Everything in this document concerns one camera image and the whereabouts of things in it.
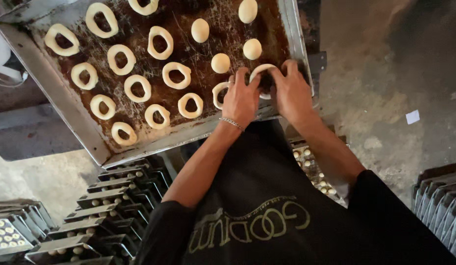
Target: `person's left hand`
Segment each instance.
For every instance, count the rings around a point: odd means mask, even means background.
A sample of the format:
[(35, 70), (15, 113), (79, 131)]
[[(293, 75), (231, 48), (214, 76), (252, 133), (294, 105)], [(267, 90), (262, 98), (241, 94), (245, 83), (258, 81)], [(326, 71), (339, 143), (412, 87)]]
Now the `person's left hand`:
[(259, 108), (260, 75), (256, 75), (252, 82), (246, 86), (244, 76), (248, 68), (242, 67), (234, 75), (229, 77), (228, 93), (223, 100), (223, 118), (235, 121), (241, 127), (246, 128), (254, 120), (254, 114)]

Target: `forearm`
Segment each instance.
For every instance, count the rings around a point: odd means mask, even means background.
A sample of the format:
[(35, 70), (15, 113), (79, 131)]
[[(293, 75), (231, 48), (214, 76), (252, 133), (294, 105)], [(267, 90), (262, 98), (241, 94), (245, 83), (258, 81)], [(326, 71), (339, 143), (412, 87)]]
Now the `forearm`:
[(187, 161), (162, 201), (174, 200), (185, 207), (195, 208), (210, 188), (226, 152), (240, 134), (235, 126), (220, 122)]
[(307, 141), (329, 183), (346, 197), (364, 166), (313, 110), (305, 117), (294, 127)]

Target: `concrete floor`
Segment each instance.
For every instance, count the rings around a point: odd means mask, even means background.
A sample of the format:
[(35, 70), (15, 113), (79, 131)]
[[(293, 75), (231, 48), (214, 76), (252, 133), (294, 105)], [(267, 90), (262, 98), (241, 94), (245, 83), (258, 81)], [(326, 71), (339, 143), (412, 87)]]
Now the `concrete floor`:
[[(409, 205), (421, 171), (456, 162), (456, 0), (323, 0), (321, 12), (320, 114)], [(0, 158), (0, 200), (41, 200), (60, 223), (98, 172), (85, 150)]]

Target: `raw dough ring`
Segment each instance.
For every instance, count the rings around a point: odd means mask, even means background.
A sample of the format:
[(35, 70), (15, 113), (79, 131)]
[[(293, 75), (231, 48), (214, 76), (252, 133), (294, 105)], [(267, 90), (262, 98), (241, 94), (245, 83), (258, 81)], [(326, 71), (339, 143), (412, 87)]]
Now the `raw dough ring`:
[[(162, 36), (166, 42), (167, 42), (167, 48), (165, 51), (159, 53), (154, 49), (154, 43), (153, 39), (155, 36)], [(165, 30), (164, 28), (161, 28), (159, 26), (153, 26), (151, 27), (151, 30), (149, 30), (149, 43), (148, 43), (148, 52), (153, 56), (154, 58), (158, 60), (165, 60), (169, 58), (169, 56), (172, 54), (172, 51), (174, 50), (174, 40), (172, 39), (171, 34)]]
[[(144, 96), (142, 98), (137, 97), (131, 92), (131, 86), (140, 82), (142, 84), (142, 89), (144, 90)], [(146, 102), (151, 98), (151, 84), (149, 81), (141, 75), (132, 75), (125, 80), (125, 94), (131, 99), (131, 101), (136, 103)]]
[[(106, 114), (102, 114), (99, 109), (100, 102), (105, 103), (109, 110), (107, 111)], [(108, 120), (112, 118), (115, 115), (115, 102), (113, 100), (105, 95), (97, 95), (92, 98), (90, 101), (90, 110), (92, 113), (97, 116), (98, 118), (102, 120)]]
[[(90, 75), (89, 82), (84, 84), (83, 81), (80, 79), (79, 75), (83, 72), (83, 70), (87, 70)], [(81, 63), (75, 65), (71, 70), (71, 79), (76, 86), (84, 90), (90, 90), (95, 87), (95, 84), (99, 81), (99, 76), (97, 75), (97, 70), (95, 67), (92, 66), (90, 63)]]
[[(153, 114), (156, 111), (159, 111), (161, 116), (164, 118), (163, 123), (154, 122)], [(163, 107), (159, 104), (153, 104), (153, 105), (149, 106), (148, 109), (146, 110), (146, 112), (144, 112), (144, 118), (146, 119), (146, 122), (149, 124), (149, 126), (151, 126), (151, 128), (156, 129), (156, 130), (164, 129), (167, 126), (169, 126), (169, 124), (170, 124), (169, 116), (170, 116), (170, 112), (168, 110), (166, 110), (165, 107)]]
[[(267, 69), (272, 68), (272, 67), (277, 68), (277, 66), (272, 65), (272, 64), (264, 64), (264, 65), (260, 65), (260, 66), (256, 67), (254, 69), (254, 71), (251, 73), (251, 76), (249, 77), (249, 83), (251, 83), (251, 81), (254, 79), (254, 77), (257, 74), (259, 74), (260, 72), (266, 71)], [(259, 97), (261, 99), (270, 99), (271, 98), (270, 94), (264, 94), (264, 93), (260, 93)]]
[[(124, 131), (125, 133), (127, 133), (130, 136), (130, 138), (128, 140), (121, 138), (118, 135), (118, 130)], [(123, 145), (123, 146), (132, 145), (132, 144), (136, 143), (137, 139), (138, 139), (133, 128), (131, 128), (131, 126), (128, 123), (122, 123), (122, 122), (116, 122), (113, 124), (113, 126), (111, 127), (111, 135), (112, 135), (113, 139), (115, 140), (115, 142), (117, 142), (119, 145)]]
[(159, 0), (151, 0), (145, 7), (140, 6), (138, 0), (128, 0), (131, 8), (141, 15), (150, 15), (158, 9)]
[[(184, 75), (185, 79), (180, 83), (172, 82), (172, 80), (169, 78), (169, 72), (172, 70), (179, 70)], [(186, 67), (185, 65), (176, 63), (176, 62), (171, 62), (171, 63), (166, 64), (162, 68), (162, 79), (164, 80), (164, 82), (166, 83), (166, 85), (168, 87), (172, 87), (175, 89), (184, 89), (190, 85), (190, 81), (191, 81), (190, 73), (191, 72), (192, 71), (190, 70), (190, 68)]]
[[(66, 39), (72, 43), (72, 47), (67, 49), (61, 48), (56, 42), (56, 35), (61, 33)], [(71, 56), (79, 52), (79, 40), (67, 27), (62, 24), (54, 24), (50, 27), (44, 37), (44, 44), (51, 48), (56, 54), (61, 56)]]
[[(194, 112), (188, 112), (185, 109), (185, 106), (187, 105), (189, 99), (195, 100), (195, 103), (197, 105), (197, 110)], [(187, 93), (181, 99), (179, 99), (178, 106), (179, 112), (182, 116), (187, 119), (195, 119), (196, 117), (200, 116), (201, 112), (203, 111), (203, 100), (201, 100), (200, 96), (195, 93)]]
[[(118, 68), (117, 62), (115, 61), (115, 56), (119, 52), (123, 52), (126, 55), (126, 59), (128, 60), (128, 63), (126, 63), (125, 67), (123, 68)], [(107, 53), (107, 60), (110, 65), (110, 69), (112, 69), (113, 72), (117, 75), (129, 74), (137, 62), (137, 59), (135, 58), (133, 52), (127, 46), (121, 44), (113, 45), (109, 49)]]
[(218, 101), (218, 94), (229, 86), (229, 82), (223, 82), (216, 85), (211, 91), (213, 92), (213, 104), (219, 109), (223, 109), (223, 103)]
[[(105, 19), (107, 19), (107, 22), (110, 25), (109, 32), (101, 30), (97, 26), (97, 23), (95, 23), (94, 16), (98, 12), (102, 12), (105, 16)], [(115, 15), (113, 14), (112, 10), (103, 3), (93, 3), (89, 6), (89, 8), (87, 9), (87, 13), (85, 14), (85, 24), (92, 33), (104, 39), (110, 38), (118, 33), (117, 19), (115, 18)]]

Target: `stacked baking tray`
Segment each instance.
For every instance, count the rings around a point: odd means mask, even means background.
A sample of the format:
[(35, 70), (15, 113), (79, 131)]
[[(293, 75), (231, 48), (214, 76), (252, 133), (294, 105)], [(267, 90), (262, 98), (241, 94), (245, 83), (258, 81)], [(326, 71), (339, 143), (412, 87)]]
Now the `stacked baking tray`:
[(152, 210), (172, 183), (165, 168), (146, 159), (98, 176), (64, 224), (25, 258), (35, 264), (129, 264)]
[(0, 262), (32, 249), (55, 227), (41, 202), (0, 202)]
[(412, 211), (456, 256), (456, 172), (416, 184)]

